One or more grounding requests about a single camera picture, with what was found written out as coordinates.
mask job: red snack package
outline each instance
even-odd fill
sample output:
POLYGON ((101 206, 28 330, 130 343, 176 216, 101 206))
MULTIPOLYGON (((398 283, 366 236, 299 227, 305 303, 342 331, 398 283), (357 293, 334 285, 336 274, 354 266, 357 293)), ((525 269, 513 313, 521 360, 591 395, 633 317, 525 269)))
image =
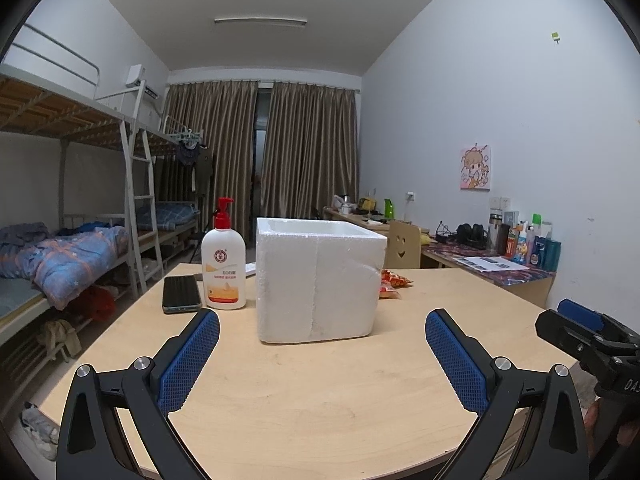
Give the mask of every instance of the red snack package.
POLYGON ((392 286, 407 286, 409 283, 413 283, 412 280, 386 269, 382 270, 382 281, 389 282, 392 286))
POLYGON ((400 298, 400 293, 393 288, 389 282, 382 281, 380 283, 380 300, 388 300, 389 298, 400 298))

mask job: ceiling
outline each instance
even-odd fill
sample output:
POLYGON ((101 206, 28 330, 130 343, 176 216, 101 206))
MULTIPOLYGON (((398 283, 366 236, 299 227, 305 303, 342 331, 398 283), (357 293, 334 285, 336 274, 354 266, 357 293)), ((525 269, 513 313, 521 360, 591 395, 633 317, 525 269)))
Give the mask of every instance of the ceiling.
POLYGON ((362 75, 431 0, 110 0, 170 70, 306 68, 362 75), (308 19, 306 28, 213 18, 308 19))

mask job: paper sheet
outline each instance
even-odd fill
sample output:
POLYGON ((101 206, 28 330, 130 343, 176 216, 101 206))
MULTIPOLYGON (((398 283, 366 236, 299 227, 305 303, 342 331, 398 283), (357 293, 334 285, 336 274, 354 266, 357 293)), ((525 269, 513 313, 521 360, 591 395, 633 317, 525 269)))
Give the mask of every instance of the paper sheet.
POLYGON ((523 270, 527 267, 507 260, 501 256, 496 257, 473 257, 473 258, 453 258, 457 263, 470 267, 478 272, 494 272, 496 270, 523 270))

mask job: toiletry bottle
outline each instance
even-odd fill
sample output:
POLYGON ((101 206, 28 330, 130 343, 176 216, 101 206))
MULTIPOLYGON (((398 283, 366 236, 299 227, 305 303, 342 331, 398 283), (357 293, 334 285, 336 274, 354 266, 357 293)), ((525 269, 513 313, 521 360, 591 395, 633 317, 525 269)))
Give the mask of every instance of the toiletry bottle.
POLYGON ((205 301, 211 308, 233 310, 246 303, 244 271, 246 248, 240 233, 231 228, 226 212, 232 198, 218 199, 213 229, 202 239, 202 281, 205 301))
POLYGON ((542 236, 536 236, 536 241, 533 244, 533 253, 529 259, 529 263, 533 266, 542 268, 545 261, 545 246, 546 238, 542 236))
POLYGON ((529 231, 527 231, 527 263, 531 263, 531 257, 533 256, 533 249, 535 245, 536 237, 539 237, 542 234, 542 229, 540 228, 540 224, 542 224, 542 217, 534 213, 533 218, 531 219, 531 225, 529 226, 529 231))
POLYGON ((517 229, 510 229, 509 230, 509 235, 507 236, 507 250, 504 253, 504 256, 508 260, 511 260, 513 258, 513 255, 516 252, 517 243, 518 243, 518 230, 517 229))
POLYGON ((524 264, 527 261, 527 231, 520 231, 518 234, 518 245, 516 246, 516 253, 513 256, 513 261, 519 264, 524 264))
POLYGON ((385 218, 394 219, 394 204, 390 198, 385 198, 385 218))

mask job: lotion pump bottle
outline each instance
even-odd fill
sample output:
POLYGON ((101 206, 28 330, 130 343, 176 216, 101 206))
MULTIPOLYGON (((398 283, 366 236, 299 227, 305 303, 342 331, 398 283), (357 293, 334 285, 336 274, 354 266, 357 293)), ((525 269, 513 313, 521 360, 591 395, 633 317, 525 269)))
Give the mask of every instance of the lotion pump bottle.
POLYGON ((233 310, 244 307, 246 247, 240 233, 231 228, 226 208, 234 200, 218 199, 213 229, 202 239, 202 281, 205 301, 211 308, 233 310))

